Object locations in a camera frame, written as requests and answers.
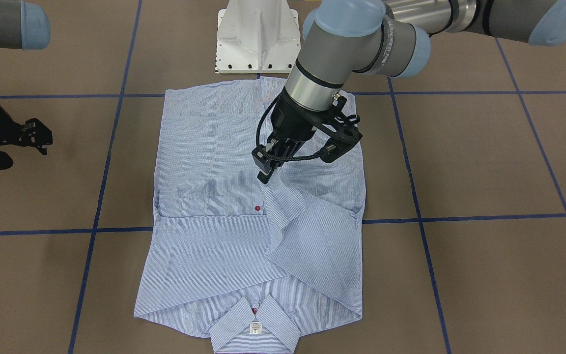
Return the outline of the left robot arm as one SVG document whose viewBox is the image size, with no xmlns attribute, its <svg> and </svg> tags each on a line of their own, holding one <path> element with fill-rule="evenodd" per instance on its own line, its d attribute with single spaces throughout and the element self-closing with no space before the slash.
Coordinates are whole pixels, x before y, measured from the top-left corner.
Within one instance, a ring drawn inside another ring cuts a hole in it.
<svg viewBox="0 0 566 354">
<path fill-rule="evenodd" d="M 430 38 L 470 32 L 557 46 L 566 42 L 566 0 L 324 0 L 303 25 L 281 94 L 261 117 L 252 156 L 266 184 L 284 163 L 332 163 L 362 138 L 343 113 L 352 73 L 411 78 L 427 64 Z"/>
</svg>

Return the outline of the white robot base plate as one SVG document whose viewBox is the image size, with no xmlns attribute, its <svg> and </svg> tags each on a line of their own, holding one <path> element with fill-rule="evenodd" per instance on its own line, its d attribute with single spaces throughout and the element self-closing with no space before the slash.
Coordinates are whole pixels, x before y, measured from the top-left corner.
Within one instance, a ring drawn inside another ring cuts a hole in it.
<svg viewBox="0 0 566 354">
<path fill-rule="evenodd" d="M 285 0 L 230 0 L 216 38 L 219 74 L 288 74 L 301 49 L 298 14 Z"/>
</svg>

